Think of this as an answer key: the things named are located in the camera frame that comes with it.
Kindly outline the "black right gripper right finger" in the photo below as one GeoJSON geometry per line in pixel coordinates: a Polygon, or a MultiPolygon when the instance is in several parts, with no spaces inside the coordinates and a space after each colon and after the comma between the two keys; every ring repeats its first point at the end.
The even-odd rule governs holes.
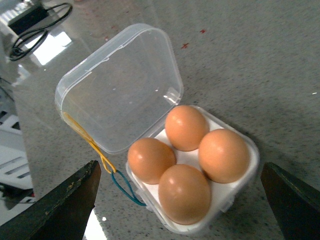
{"type": "Polygon", "coordinates": [[[320,238],[320,191],[272,162],[260,176],[267,201],[286,240],[320,238]]]}

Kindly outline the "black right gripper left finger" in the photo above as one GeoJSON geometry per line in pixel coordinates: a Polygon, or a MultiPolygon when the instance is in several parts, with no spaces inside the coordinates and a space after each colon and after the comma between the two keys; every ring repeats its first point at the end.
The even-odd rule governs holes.
{"type": "Polygon", "coordinates": [[[101,179],[92,160],[0,227],[2,240],[81,240],[101,179]]]}

